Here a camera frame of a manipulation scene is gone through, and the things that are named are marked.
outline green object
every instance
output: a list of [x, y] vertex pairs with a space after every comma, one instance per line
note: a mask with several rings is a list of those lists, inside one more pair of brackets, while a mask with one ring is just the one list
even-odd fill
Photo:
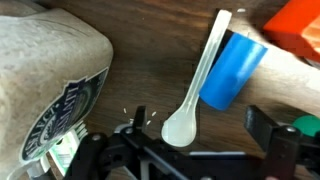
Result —
[[314, 137], [316, 132], [320, 131], [320, 119], [316, 116], [302, 116], [292, 124], [303, 134]]

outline blue plastic container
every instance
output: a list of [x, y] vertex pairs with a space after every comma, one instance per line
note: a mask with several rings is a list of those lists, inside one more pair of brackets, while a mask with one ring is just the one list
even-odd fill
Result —
[[261, 44], [234, 33], [201, 88], [201, 99], [226, 110], [266, 52]]

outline tan container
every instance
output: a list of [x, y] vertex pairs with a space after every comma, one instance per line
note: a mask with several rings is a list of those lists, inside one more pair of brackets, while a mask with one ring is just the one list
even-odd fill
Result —
[[63, 10], [0, 16], [0, 179], [18, 178], [87, 115], [112, 56], [106, 37]]

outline dark wood grain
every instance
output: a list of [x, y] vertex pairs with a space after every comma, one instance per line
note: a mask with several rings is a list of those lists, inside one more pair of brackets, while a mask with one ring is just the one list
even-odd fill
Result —
[[[87, 118], [88, 129], [110, 135], [133, 118], [138, 105], [147, 105], [152, 120], [148, 134], [160, 137], [162, 122], [182, 103], [199, 62], [218, 9], [233, 12], [230, 30], [258, 37], [262, 25], [284, 0], [39, 0], [63, 8], [112, 42], [115, 56], [101, 95]], [[245, 13], [237, 13], [245, 8]], [[241, 92], [231, 107], [220, 112], [199, 102], [198, 135], [181, 151], [246, 151], [263, 156], [243, 128], [250, 94]], [[305, 113], [272, 100], [256, 102], [277, 121], [291, 123]], [[311, 179], [302, 168], [297, 176]], [[122, 178], [116, 173], [115, 179]]]

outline spoon handle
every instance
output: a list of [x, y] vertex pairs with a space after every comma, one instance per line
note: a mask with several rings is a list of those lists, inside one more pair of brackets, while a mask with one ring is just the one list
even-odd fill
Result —
[[192, 79], [187, 96], [182, 104], [182, 106], [187, 106], [186, 112], [188, 112], [189, 110], [193, 110], [190, 109], [190, 107], [195, 107], [195, 105], [197, 104], [200, 88], [203, 85], [209, 73], [211, 64], [213, 63], [214, 57], [217, 54], [219, 45], [228, 27], [230, 19], [230, 12], [226, 10], [219, 11], [218, 16], [214, 22], [213, 28], [211, 30], [208, 42], [201, 56], [196, 73]]

